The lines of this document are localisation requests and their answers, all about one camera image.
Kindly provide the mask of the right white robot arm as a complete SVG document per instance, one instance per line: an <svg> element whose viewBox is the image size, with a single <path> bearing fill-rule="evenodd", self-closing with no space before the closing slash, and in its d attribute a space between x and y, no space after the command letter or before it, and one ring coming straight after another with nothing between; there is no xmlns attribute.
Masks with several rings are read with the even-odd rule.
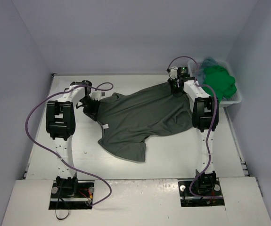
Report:
<svg viewBox="0 0 271 226"><path fill-rule="evenodd" d="M167 68L173 95L186 94L193 101L192 125L197 131L198 158L195 177L189 185L189 193L200 199L222 198L215 194L216 173L213 163L213 136L219 122L219 101L216 94L209 95L203 88L208 85L200 85L195 77L188 75L175 77L171 73L178 73L177 67Z"/></svg>

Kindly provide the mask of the green t shirt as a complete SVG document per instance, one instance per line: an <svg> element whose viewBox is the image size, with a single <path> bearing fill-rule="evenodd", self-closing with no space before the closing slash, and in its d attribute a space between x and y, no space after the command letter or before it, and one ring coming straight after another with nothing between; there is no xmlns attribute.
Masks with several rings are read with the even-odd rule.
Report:
<svg viewBox="0 0 271 226"><path fill-rule="evenodd" d="M205 74L203 85L207 85L207 87L202 87L203 90L213 96L214 94L209 88L211 87L219 102L223 98L231 98L237 92L235 78L224 67L219 65L206 67L203 72Z"/></svg>

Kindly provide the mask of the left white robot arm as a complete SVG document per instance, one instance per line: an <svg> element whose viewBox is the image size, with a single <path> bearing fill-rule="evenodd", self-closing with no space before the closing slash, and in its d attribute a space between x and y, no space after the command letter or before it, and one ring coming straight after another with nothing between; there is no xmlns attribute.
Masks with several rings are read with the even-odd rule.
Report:
<svg viewBox="0 0 271 226"><path fill-rule="evenodd" d="M48 101L46 106L46 131L55 142L58 158L56 184L64 197L75 197L79 191L72 155L72 136L76 129L74 110L81 107L85 115L97 120L101 92L92 92L91 86L88 80L72 82L67 89L69 93Z"/></svg>

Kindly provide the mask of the grey t shirt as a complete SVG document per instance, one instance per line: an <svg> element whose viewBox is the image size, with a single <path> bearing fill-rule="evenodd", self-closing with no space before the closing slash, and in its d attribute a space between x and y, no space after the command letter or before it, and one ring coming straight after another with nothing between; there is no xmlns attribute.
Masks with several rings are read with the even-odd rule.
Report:
<svg viewBox="0 0 271 226"><path fill-rule="evenodd" d="M148 137L187 131L192 128L192 115L188 96L174 96L165 82L102 99L97 122L102 127L101 147L121 159L144 162Z"/></svg>

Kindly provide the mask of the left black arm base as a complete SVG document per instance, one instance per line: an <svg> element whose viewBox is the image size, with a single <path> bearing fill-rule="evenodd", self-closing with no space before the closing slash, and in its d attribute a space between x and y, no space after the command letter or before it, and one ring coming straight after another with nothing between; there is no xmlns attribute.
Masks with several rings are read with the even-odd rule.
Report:
<svg viewBox="0 0 271 226"><path fill-rule="evenodd" d="M49 210L55 212L57 220L65 220L73 210L91 210L94 197L94 181L79 181L76 191L53 182Z"/></svg>

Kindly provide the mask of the white plastic basket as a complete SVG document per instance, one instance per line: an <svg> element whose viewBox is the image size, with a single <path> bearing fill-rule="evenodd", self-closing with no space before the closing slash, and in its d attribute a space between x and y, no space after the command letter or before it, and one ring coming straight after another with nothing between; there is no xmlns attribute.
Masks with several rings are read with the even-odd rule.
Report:
<svg viewBox="0 0 271 226"><path fill-rule="evenodd" d="M224 67L228 71L229 75L231 75L235 78L234 73L233 73L230 65L226 61L216 60L216 62L218 63L218 65ZM192 60L188 61L188 70L189 70L189 74L191 76L194 76L195 72L197 71L197 66L194 61L192 61ZM233 96L231 96L230 98L226 98L226 97L223 98L219 104L219 107L228 107L233 104L239 104L242 101L242 96L241 96L241 93L237 87L237 83L235 83L235 86L237 88L236 93L233 94Z"/></svg>

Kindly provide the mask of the teal cloth in basket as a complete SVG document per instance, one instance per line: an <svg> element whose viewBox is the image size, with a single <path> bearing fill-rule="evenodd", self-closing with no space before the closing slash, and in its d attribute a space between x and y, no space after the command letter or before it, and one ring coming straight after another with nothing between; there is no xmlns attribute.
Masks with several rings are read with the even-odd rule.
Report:
<svg viewBox="0 0 271 226"><path fill-rule="evenodd" d="M206 73L204 72L204 69L206 69L208 67L212 67L212 66L217 66L217 65L218 65L217 61L215 61L215 59L213 59L210 56L206 57L203 60L200 68L196 72L196 79L197 79L199 85L202 85L205 81Z"/></svg>

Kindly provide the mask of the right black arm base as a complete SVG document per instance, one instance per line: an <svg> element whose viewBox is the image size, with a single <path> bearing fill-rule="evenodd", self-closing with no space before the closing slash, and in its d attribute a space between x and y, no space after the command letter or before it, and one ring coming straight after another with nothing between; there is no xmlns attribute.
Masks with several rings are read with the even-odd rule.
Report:
<svg viewBox="0 0 271 226"><path fill-rule="evenodd" d="M190 190L190 180L179 180L178 189L180 195L181 207L213 207L213 206L224 206L225 202L222 195L219 179L213 184L209 182L205 186L201 186L199 189L195 188L197 181L192 186L192 192Z"/></svg>

